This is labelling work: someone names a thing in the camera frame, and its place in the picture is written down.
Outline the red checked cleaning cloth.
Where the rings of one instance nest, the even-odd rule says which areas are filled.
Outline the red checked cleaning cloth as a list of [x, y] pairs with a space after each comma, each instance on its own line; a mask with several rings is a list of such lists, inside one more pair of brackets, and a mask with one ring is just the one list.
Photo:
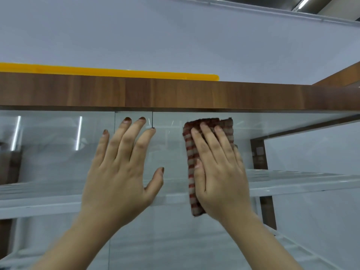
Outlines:
[[196, 159], [200, 158], [195, 142], [191, 135], [191, 129], [196, 128], [202, 137], [204, 134], [200, 129], [200, 124], [204, 122], [215, 133], [215, 127], [219, 126], [223, 129], [229, 143], [232, 148], [234, 147], [234, 130], [233, 119], [220, 119], [220, 118], [203, 118], [191, 122], [186, 122], [183, 127], [183, 138], [185, 141], [186, 153], [187, 153], [187, 165], [188, 165], [188, 180], [189, 180], [189, 198], [191, 213], [194, 217], [199, 217], [206, 213], [196, 197], [195, 181], [194, 181], [194, 167]]

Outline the white cabinet shelf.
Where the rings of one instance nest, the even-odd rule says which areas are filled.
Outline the white cabinet shelf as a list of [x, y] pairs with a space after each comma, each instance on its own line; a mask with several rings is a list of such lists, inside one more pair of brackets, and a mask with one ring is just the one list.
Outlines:
[[[248, 169], [250, 196], [360, 188], [360, 175]], [[77, 213], [84, 180], [53, 180], [0, 186], [0, 220]], [[189, 204], [188, 180], [169, 178], [152, 206]]]

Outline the brown wooden display cabinet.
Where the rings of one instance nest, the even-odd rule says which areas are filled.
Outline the brown wooden display cabinet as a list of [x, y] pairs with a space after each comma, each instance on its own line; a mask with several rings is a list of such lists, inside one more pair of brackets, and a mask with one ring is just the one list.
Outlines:
[[0, 72], [4, 112], [360, 113], [360, 79], [334, 86]]

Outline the person's right forearm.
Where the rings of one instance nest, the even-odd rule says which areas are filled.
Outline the person's right forearm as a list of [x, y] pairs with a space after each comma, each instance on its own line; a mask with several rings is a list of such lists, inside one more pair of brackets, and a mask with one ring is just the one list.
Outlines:
[[225, 212], [218, 221], [252, 270], [304, 270], [252, 210]]

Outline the person's right hand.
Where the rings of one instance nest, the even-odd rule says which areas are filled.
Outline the person's right hand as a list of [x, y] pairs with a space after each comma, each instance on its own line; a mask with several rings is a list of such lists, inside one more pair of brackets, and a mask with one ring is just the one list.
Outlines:
[[[191, 135], [201, 160], [200, 145], [204, 138], [196, 128], [191, 129]], [[205, 212], [217, 221], [225, 212], [244, 213], [252, 210], [247, 176], [238, 167], [227, 137], [223, 138], [222, 148], [226, 155], [225, 162], [201, 160], [205, 169], [206, 189], [204, 194], [196, 194]]]

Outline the yellow plastic strip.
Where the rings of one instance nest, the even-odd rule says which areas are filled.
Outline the yellow plastic strip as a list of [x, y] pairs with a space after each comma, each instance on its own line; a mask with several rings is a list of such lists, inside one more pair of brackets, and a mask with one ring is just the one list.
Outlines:
[[98, 77], [127, 77], [127, 78], [156, 78], [170, 80], [196, 80], [196, 81], [219, 81], [215, 74], [198, 74], [183, 72], [156, 72], [141, 70], [121, 70], [89, 67], [66, 67], [40, 64], [3, 63], [0, 62], [0, 72], [9, 73], [33, 73], [33, 74], [56, 74], [73, 76], [98, 76]]

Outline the person's left forearm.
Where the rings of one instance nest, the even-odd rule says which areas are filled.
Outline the person's left forearm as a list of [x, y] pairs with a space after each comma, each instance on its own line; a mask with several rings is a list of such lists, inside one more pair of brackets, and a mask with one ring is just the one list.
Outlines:
[[106, 214], [80, 213], [31, 270], [87, 270], [114, 234], [114, 228], [116, 223]]

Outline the long ceiling tube light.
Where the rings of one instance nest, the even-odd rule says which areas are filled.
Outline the long ceiling tube light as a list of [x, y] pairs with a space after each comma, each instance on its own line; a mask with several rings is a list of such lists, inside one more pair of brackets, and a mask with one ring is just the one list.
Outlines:
[[301, 10], [308, 3], [308, 1], [309, 0], [301, 0], [292, 11], [297, 12]]

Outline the person's left hand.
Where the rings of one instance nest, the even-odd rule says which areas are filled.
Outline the person's left hand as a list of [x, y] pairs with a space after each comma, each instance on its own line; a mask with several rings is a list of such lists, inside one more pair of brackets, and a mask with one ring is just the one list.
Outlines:
[[82, 194], [80, 213], [110, 216], [116, 223], [114, 231], [151, 205], [144, 199], [143, 174], [147, 149], [156, 130], [149, 128], [137, 136], [130, 158], [123, 158], [122, 137], [132, 123], [129, 117], [120, 123], [109, 138], [100, 166], [94, 166], [93, 158]]

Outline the clear sliding glass door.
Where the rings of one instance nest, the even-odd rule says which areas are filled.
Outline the clear sliding glass door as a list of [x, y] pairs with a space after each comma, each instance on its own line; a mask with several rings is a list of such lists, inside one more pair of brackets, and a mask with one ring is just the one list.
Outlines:
[[152, 127], [151, 112], [4, 112], [0, 115], [0, 270], [28, 270], [76, 219], [83, 186], [104, 129], [126, 117]]
[[[148, 149], [145, 184], [159, 166], [165, 167], [164, 180], [189, 182], [183, 127], [203, 118], [233, 119], [246, 171], [360, 175], [360, 113], [151, 113], [157, 132]], [[267, 229], [310, 220], [355, 227], [360, 188], [251, 197], [251, 205]], [[207, 214], [194, 217], [189, 203], [151, 206], [118, 232], [110, 241], [107, 270], [251, 267], [225, 229]]]

